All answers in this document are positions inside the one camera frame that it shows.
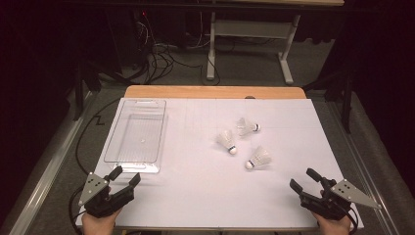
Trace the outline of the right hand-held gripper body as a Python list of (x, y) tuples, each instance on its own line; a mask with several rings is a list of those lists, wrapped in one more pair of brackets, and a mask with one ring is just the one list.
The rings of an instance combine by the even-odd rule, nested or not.
[(323, 187), (323, 195), (318, 198), (300, 188), (300, 205), (324, 218), (340, 220), (351, 210), (351, 204), (359, 204), (380, 210), (382, 206), (360, 189), (344, 179), (337, 182), (323, 177), (319, 180)]

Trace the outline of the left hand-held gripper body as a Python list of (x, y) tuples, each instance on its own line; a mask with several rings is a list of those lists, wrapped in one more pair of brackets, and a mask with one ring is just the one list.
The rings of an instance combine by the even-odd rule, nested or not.
[(106, 217), (134, 199), (134, 188), (128, 185), (118, 192), (110, 193), (110, 181), (90, 172), (87, 176), (78, 205), (97, 217)]

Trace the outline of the white feather shuttlecock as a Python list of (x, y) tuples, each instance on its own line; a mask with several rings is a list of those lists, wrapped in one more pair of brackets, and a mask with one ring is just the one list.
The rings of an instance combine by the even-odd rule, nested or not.
[(254, 169), (261, 165), (270, 164), (272, 158), (267, 150), (265, 150), (262, 146), (258, 146), (251, 157), (246, 161), (245, 168), (246, 169)]
[(238, 134), (240, 136), (246, 136), (254, 132), (259, 132), (260, 125), (254, 121), (251, 121), (250, 119), (241, 117), (237, 121), (237, 129), (238, 129)]
[(216, 136), (216, 142), (224, 147), (229, 154), (235, 155), (237, 153), (237, 148), (231, 130), (224, 130), (220, 132)]

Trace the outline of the clear plastic container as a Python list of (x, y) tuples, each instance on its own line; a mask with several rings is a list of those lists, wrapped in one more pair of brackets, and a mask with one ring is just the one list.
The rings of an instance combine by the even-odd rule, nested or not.
[(166, 124), (165, 100), (122, 98), (103, 150), (104, 162), (128, 173), (158, 173)]

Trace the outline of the person's left hand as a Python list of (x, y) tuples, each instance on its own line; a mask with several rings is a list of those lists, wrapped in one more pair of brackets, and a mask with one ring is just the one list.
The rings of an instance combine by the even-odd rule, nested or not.
[(84, 235), (112, 235), (115, 228), (115, 221), (121, 209), (113, 214), (97, 218), (89, 213), (82, 216), (82, 225)]

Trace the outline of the person's right hand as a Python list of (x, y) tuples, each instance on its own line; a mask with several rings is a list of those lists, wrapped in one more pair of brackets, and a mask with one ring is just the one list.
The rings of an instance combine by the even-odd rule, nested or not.
[(326, 219), (325, 217), (313, 212), (322, 235), (348, 235), (351, 228), (351, 220), (344, 216), (340, 220)]

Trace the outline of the white table sheet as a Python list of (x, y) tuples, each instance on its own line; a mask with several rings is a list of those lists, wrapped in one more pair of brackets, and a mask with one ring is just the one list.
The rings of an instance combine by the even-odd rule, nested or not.
[[(308, 99), (165, 99), (167, 124), (158, 173), (144, 173), (116, 220), (125, 229), (313, 230), (316, 222), (289, 186), (320, 185), (306, 174), (343, 174)], [(260, 131), (240, 136), (237, 121)], [(237, 153), (216, 136), (231, 130)], [(270, 164), (246, 169), (258, 146)]]

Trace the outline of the black metal stand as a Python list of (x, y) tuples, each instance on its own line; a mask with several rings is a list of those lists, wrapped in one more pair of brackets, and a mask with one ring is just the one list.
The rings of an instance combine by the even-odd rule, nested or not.
[(342, 101), (341, 124), (350, 133), (349, 115), (351, 111), (352, 74), (347, 71), (335, 71), (322, 78), (312, 81), (301, 89), (304, 92), (326, 87), (324, 98), (326, 101)]
[(78, 63), (75, 71), (74, 94), (75, 114), (74, 120), (79, 120), (84, 110), (84, 89), (86, 85), (91, 92), (99, 92), (101, 83), (98, 78), (97, 69), (93, 62), (82, 60)]

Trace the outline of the wooden table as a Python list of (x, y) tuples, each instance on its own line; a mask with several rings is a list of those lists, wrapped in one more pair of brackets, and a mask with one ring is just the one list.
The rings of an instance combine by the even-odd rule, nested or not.
[(299, 87), (131, 85), (125, 98), (305, 99)]

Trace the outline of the aluminium floor rail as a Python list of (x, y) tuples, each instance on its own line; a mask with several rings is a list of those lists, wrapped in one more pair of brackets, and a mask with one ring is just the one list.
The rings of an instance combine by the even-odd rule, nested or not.
[(381, 191), (375, 185), (375, 181), (373, 180), (370, 172), (363, 161), (358, 149), (351, 138), (351, 135), (347, 133), (344, 129), (344, 126), (341, 121), (341, 114), (338, 109), (338, 105), (336, 103), (328, 103), (328, 109), (330, 111), (331, 116), (333, 117), (334, 121), (336, 122), (337, 128), (340, 130), (340, 133), (343, 136), (344, 141), (347, 145), (347, 152), (349, 154), (349, 158), (351, 161), (351, 167), (353, 168), (355, 175), (359, 178), (359, 182), (364, 188), (364, 192), (368, 194), (368, 196), (373, 199), (376, 203), (378, 203), (381, 207), (379, 209), (373, 209), (373, 212), (378, 218), (380, 226), (384, 231), (385, 235), (400, 235), (394, 221), (391, 218), (391, 214), (387, 205), (385, 204), (384, 197), (381, 194)]
[(74, 120), (74, 96), (69, 95), (69, 112), (31, 172), (0, 235), (70, 234), (68, 199), (73, 186), (59, 188), (61, 169), (66, 167), (72, 143), (96, 97), (86, 93), (84, 110)]

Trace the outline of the white metal desk frame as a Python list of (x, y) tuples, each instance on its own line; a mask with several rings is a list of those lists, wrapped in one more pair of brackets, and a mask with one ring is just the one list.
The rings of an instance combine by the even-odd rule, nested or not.
[(288, 23), (270, 23), (218, 20), (216, 14), (212, 13), (210, 20), (209, 49), (207, 54), (207, 80), (215, 79), (215, 38), (217, 36), (253, 37), (285, 40), (285, 47), (277, 54), (277, 56), (285, 83), (292, 85), (294, 80), (288, 64), (288, 55), (299, 22), (300, 15), (295, 15)]

